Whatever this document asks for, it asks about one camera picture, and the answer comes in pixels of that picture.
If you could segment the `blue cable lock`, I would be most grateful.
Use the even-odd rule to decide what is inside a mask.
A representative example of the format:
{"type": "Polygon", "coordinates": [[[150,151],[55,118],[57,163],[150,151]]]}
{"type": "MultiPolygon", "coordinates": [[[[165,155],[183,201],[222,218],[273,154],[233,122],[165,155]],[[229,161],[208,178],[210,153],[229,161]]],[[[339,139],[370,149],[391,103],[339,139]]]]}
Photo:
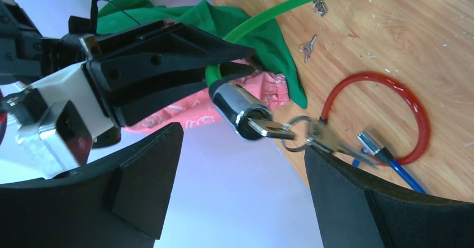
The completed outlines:
{"type": "Polygon", "coordinates": [[[357,135],[357,140],[363,146],[362,153],[387,164],[412,190],[426,194],[426,190],[396,161],[391,151],[374,134],[364,130],[357,135]]]}

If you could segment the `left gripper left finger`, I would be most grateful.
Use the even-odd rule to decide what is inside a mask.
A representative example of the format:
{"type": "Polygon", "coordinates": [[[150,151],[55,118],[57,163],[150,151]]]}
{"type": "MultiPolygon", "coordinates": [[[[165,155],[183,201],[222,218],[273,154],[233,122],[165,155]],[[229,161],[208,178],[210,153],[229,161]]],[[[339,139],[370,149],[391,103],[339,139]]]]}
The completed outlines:
{"type": "Polygon", "coordinates": [[[52,179],[1,185],[2,247],[153,247],[176,176],[183,128],[142,140],[52,179]]]}

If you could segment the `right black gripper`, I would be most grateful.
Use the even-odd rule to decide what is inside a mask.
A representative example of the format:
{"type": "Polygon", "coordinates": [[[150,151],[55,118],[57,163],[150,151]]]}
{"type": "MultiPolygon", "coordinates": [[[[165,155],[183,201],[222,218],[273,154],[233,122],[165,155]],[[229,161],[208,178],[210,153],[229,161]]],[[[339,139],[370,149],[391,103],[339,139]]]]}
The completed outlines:
{"type": "Polygon", "coordinates": [[[163,90],[129,94],[125,90],[159,75],[176,23],[160,20],[99,34],[97,0],[92,0],[90,18],[71,16],[68,25],[69,32],[60,39],[43,37],[21,7],[1,2],[1,84],[32,84],[84,62],[87,54],[79,40],[92,35],[98,43],[92,51],[98,57],[93,76],[101,85],[95,94],[103,95],[99,103],[105,116],[128,127],[170,104],[163,90]]]}

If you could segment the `red cable lock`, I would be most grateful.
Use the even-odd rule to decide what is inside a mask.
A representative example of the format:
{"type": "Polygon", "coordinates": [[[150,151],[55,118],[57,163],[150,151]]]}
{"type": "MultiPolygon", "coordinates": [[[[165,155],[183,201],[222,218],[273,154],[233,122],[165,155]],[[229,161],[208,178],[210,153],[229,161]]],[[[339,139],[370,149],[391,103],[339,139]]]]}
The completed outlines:
{"type": "Polygon", "coordinates": [[[330,112],[333,109],[333,104],[338,95],[345,88],[362,82],[380,84],[386,89],[389,89],[391,93],[398,98],[396,102],[403,104],[404,108],[410,112],[414,119],[416,132],[415,144],[410,152],[406,155],[396,157],[395,161],[402,166],[407,166],[421,159],[421,157],[428,151],[432,139],[432,125],[428,112],[412,89],[402,81],[389,75],[375,71],[362,71],[345,77],[336,84],[328,94],[321,110],[319,120],[323,123],[327,123],[330,112]]]}

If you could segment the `silver key set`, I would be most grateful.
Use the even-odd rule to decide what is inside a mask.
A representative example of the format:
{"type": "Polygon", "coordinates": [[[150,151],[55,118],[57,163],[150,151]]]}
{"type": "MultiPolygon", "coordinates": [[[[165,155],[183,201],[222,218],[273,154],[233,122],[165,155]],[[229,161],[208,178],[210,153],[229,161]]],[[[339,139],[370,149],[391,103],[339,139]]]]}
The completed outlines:
{"type": "Polygon", "coordinates": [[[291,128],[298,122],[307,122],[306,133],[304,134],[305,143],[299,147],[287,147],[290,152],[300,152],[308,146],[313,146],[327,154],[339,152],[349,155],[361,163],[364,163],[374,169],[377,168],[376,159],[362,153],[358,149],[350,146],[343,141],[328,125],[313,120],[308,116],[297,116],[286,124],[282,125],[274,121],[258,120],[249,118],[249,126],[263,137],[279,139],[282,145],[286,140],[296,140],[297,135],[291,131],[291,128]]]}
{"type": "Polygon", "coordinates": [[[324,0],[313,0],[313,10],[319,16],[324,16],[328,12],[328,8],[324,0]]]}

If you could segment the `silver key with ring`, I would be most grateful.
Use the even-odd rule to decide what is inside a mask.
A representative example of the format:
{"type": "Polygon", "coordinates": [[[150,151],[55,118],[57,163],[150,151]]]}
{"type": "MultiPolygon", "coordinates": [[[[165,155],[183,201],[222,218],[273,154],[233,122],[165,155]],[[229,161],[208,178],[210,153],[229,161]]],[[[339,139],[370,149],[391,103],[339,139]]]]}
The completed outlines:
{"type": "Polygon", "coordinates": [[[314,44],[317,40],[317,35],[314,35],[310,41],[302,43],[299,45],[300,51],[304,54],[304,63],[307,64],[310,56],[312,54],[312,51],[314,49],[314,44]]]}

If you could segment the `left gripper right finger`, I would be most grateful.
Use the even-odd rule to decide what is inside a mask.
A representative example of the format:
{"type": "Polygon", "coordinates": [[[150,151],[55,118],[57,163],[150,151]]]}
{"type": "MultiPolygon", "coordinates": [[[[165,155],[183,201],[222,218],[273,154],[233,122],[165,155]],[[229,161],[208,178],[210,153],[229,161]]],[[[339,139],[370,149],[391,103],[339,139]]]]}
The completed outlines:
{"type": "Polygon", "coordinates": [[[472,247],[473,204],[415,192],[314,147],[304,156],[324,247],[472,247]]]}

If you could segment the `green cable lock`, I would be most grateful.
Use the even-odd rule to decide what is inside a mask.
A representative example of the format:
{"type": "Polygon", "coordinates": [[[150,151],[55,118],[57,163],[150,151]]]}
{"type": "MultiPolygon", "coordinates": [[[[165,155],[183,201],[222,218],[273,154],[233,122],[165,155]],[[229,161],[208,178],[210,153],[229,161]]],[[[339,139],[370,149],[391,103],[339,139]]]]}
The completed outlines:
{"type": "MultiPolygon", "coordinates": [[[[224,41],[233,44],[242,43],[256,50],[256,56],[268,69],[281,72],[287,69],[285,77],[291,99],[301,107],[307,107],[307,97],[299,81],[297,69],[292,56],[283,40],[279,28],[259,29],[267,23],[275,23],[275,18],[299,6],[317,0],[287,0],[254,17],[244,21],[224,36],[224,41]],[[260,34],[259,39],[251,40],[251,34],[260,34]]],[[[271,137],[271,132],[259,133],[250,124],[252,122],[272,122],[273,115],[265,106],[246,89],[224,80],[223,63],[212,64],[205,70],[209,95],[218,112],[234,127],[236,133],[245,140],[257,141],[271,137]]]]}

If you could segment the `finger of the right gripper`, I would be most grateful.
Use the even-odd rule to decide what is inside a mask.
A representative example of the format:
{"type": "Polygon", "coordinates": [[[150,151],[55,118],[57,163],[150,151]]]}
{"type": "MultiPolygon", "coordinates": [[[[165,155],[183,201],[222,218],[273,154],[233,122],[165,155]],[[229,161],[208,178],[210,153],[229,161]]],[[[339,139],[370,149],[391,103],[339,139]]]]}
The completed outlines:
{"type": "Polygon", "coordinates": [[[110,106],[118,125],[129,127],[205,88],[203,69],[175,71],[113,92],[110,106]]]}
{"type": "Polygon", "coordinates": [[[206,86],[205,69],[250,57],[255,49],[229,43],[191,25],[155,33],[125,32],[104,39],[106,53],[86,64],[97,88],[119,91],[147,85],[159,89],[206,86]]]}

